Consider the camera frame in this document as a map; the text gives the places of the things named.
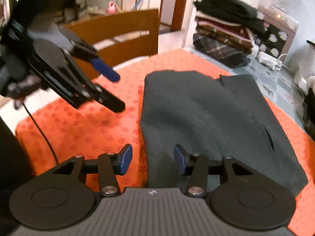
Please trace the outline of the pink kettlebell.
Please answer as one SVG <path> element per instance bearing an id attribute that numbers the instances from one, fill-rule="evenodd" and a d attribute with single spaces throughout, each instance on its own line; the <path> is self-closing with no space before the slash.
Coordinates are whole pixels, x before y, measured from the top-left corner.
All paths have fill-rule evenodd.
<path id="1" fill-rule="evenodd" d="M 106 13 L 108 14 L 116 14 L 116 6 L 114 1 L 110 1 L 108 3 L 108 7 L 106 9 Z"/>

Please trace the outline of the pink water dispenser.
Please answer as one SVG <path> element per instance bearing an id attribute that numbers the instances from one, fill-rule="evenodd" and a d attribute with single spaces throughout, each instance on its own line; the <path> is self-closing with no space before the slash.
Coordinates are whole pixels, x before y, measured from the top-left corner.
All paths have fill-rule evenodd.
<path id="1" fill-rule="evenodd" d="M 255 44 L 260 52 L 264 52 L 281 61 L 282 54 L 289 51 L 297 33 L 299 22 L 286 12 L 273 7 L 260 5 L 257 18 L 263 20 L 266 36 L 256 37 Z"/>

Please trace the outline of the black folded garment top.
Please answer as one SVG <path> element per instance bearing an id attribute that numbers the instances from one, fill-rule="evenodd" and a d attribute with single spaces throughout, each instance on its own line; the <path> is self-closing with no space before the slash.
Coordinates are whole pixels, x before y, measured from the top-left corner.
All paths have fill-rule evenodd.
<path id="1" fill-rule="evenodd" d="M 211 17 L 248 27 L 254 34 L 264 35 L 264 22 L 257 18 L 257 10 L 241 0 L 196 0 L 194 5 Z"/>

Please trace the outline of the black garment right pile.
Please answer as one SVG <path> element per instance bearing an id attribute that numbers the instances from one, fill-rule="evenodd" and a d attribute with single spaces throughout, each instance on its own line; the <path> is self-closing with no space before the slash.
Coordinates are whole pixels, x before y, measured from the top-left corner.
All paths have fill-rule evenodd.
<path id="1" fill-rule="evenodd" d="M 314 76 L 307 80 L 307 91 L 303 102 L 303 123 L 305 130 L 314 138 Z"/>

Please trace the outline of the checkered tablecloth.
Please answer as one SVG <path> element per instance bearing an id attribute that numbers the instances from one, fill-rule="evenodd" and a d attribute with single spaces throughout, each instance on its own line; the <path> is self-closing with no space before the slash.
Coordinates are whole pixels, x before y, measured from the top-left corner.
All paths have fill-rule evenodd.
<path id="1" fill-rule="evenodd" d="M 294 85 L 286 72 L 282 70 L 273 71 L 258 63 L 255 59 L 252 59 L 246 67 L 231 69 L 193 47 L 186 47 L 184 50 L 213 63 L 232 75 L 251 75 L 266 98 L 288 114 L 301 128 L 304 127 L 302 107 L 304 95 Z"/>

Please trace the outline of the dark grey trousers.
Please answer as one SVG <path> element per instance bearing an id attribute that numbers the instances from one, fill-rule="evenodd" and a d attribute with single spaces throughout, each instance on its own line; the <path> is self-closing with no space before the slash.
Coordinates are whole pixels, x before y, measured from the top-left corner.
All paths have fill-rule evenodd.
<path id="1" fill-rule="evenodd" d="M 149 188 L 184 188 L 173 150 L 232 156 L 298 195 L 307 185 L 290 141 L 250 75 L 212 79 L 196 71 L 145 78 L 140 126 Z"/>

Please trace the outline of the orange patterned table mat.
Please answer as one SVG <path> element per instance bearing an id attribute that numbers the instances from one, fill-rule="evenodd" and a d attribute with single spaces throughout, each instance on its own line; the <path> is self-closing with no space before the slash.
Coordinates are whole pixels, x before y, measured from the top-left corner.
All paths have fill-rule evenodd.
<path id="1" fill-rule="evenodd" d="M 38 110 L 32 118 L 19 122 L 16 137 L 30 158 L 34 173 L 40 175 L 74 155 L 95 159 L 103 153 L 117 153 L 129 143 L 133 148 L 133 158 L 127 173 L 118 176 L 119 187 L 148 187 L 147 157 L 140 120 L 145 78 L 155 71 L 196 71 L 212 79 L 236 76 L 195 54 L 178 49 L 120 68 L 121 79 L 116 84 L 99 77 L 96 83 L 124 101 L 123 112 L 113 113 L 98 102 L 74 109 L 63 99 L 57 99 Z M 281 108 L 265 96 L 264 99 L 290 141 L 308 179 L 303 190 L 295 195 L 297 207 L 289 228 L 297 235 L 314 235 L 314 141 Z"/>

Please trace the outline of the grey plaid folded garment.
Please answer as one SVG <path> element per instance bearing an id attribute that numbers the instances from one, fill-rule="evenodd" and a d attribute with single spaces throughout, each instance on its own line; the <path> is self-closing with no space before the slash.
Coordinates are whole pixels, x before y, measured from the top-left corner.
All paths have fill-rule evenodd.
<path id="1" fill-rule="evenodd" d="M 246 67 L 250 63 L 243 52 L 199 33 L 193 34 L 193 45 L 198 51 L 232 69 Z"/>

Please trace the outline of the person dark jacket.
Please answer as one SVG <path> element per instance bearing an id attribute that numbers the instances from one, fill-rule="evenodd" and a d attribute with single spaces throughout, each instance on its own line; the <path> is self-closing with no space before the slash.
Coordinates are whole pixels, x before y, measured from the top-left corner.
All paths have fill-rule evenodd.
<path id="1" fill-rule="evenodd" d="M 1 34 L 11 16 L 10 0 L 1 0 Z M 1 119 L 1 230 L 16 226 L 9 199 L 15 189 L 32 178 L 28 158 L 16 137 Z"/>

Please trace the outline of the white power strip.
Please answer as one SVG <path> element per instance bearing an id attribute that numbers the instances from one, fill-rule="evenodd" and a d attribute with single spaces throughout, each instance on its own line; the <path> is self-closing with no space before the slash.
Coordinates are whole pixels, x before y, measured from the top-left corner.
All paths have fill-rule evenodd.
<path id="1" fill-rule="evenodd" d="M 259 52 L 256 59 L 259 63 L 267 66 L 271 70 L 280 71 L 283 65 L 279 59 L 276 59 L 264 52 Z"/>

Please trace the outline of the maroon white folded garment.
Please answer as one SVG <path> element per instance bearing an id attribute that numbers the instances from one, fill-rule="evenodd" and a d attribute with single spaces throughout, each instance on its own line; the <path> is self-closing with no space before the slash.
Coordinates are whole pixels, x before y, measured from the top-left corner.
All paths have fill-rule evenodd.
<path id="1" fill-rule="evenodd" d="M 255 40 L 255 35 L 244 25 L 238 23 L 230 23 L 218 18 L 209 16 L 202 12 L 197 12 L 195 16 L 197 26 L 213 32 L 226 34 L 241 41 L 252 43 Z"/>

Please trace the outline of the brown door frame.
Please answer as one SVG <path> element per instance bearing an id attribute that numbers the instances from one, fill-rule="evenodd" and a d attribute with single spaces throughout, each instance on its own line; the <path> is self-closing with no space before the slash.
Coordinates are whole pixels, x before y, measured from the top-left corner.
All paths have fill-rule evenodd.
<path id="1" fill-rule="evenodd" d="M 171 31 L 182 29 L 187 0 L 161 0 L 160 23 Z"/>

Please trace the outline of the wooden chair left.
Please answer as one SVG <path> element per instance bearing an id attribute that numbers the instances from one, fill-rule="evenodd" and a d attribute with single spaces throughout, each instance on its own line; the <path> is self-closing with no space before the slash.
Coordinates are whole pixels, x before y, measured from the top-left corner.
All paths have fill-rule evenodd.
<path id="1" fill-rule="evenodd" d="M 109 67 L 141 56 L 158 54 L 158 9 L 139 10 L 82 19 L 64 25 L 90 45 L 114 44 L 97 51 Z"/>

